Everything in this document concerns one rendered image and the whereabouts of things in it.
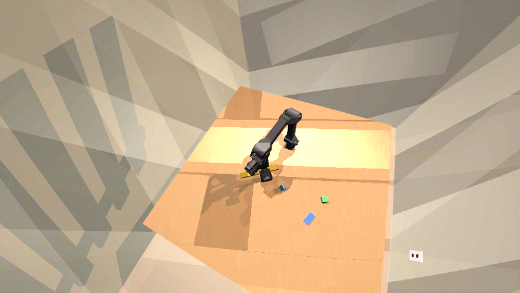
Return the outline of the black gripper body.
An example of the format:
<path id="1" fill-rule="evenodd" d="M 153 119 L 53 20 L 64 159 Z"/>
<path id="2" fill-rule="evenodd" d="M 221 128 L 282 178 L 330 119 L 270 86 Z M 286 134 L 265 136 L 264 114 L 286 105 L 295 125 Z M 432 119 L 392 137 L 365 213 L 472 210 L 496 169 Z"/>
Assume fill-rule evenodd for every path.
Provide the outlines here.
<path id="1" fill-rule="evenodd" d="M 269 162 L 261 166 L 262 174 L 260 174 L 261 182 L 268 182 L 273 180 L 272 173 L 269 171 Z"/>

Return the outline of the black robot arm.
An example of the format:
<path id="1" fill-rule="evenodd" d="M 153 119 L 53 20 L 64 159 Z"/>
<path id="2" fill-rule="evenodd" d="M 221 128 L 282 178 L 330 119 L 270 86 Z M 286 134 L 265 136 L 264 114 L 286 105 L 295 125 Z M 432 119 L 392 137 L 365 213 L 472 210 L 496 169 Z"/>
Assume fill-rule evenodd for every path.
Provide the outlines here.
<path id="1" fill-rule="evenodd" d="M 247 166 L 245 166 L 245 171 L 253 176 L 258 170 L 261 169 L 262 165 L 268 162 L 268 157 L 272 150 L 272 145 L 280 133 L 284 130 L 286 125 L 288 125 L 287 135 L 284 137 L 283 141 L 287 143 L 285 146 L 287 149 L 294 150 L 295 146 L 299 143 L 299 139 L 297 139 L 295 135 L 296 127 L 297 123 L 301 121 L 302 117 L 302 112 L 292 107 L 285 109 L 266 137 L 259 140 L 254 145 L 250 154 L 252 160 L 247 163 Z"/>

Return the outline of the blue rectangular block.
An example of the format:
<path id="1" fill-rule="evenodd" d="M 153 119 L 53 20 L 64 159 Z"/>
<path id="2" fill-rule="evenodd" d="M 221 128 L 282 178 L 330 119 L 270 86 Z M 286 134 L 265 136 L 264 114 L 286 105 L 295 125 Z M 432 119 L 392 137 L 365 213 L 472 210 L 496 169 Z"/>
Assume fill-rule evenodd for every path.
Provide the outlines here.
<path id="1" fill-rule="evenodd" d="M 310 212 L 303 221 L 308 225 L 314 218 L 315 216 Z"/>

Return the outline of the yellow bar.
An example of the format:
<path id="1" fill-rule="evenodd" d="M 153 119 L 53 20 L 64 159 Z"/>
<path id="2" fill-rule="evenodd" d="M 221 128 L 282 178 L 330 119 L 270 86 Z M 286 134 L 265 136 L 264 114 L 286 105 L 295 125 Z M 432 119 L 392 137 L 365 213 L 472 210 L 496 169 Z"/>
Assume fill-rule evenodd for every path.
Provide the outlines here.
<path id="1" fill-rule="evenodd" d="M 270 166 L 267 167 L 267 168 L 269 168 L 271 172 L 272 172 L 272 171 L 275 171 L 275 170 L 279 170 L 278 164 L 270 165 Z M 260 169 L 260 170 L 261 170 L 261 169 Z M 260 174 L 260 173 L 259 173 L 260 170 L 258 170 L 258 171 L 254 174 L 254 176 Z M 241 179 L 242 179 L 242 178 L 247 178 L 247 177 L 250 177 L 250 176 L 251 176 L 251 175 L 248 174 L 246 171 L 245 171 L 245 172 L 240 172 L 240 177 L 241 177 Z"/>

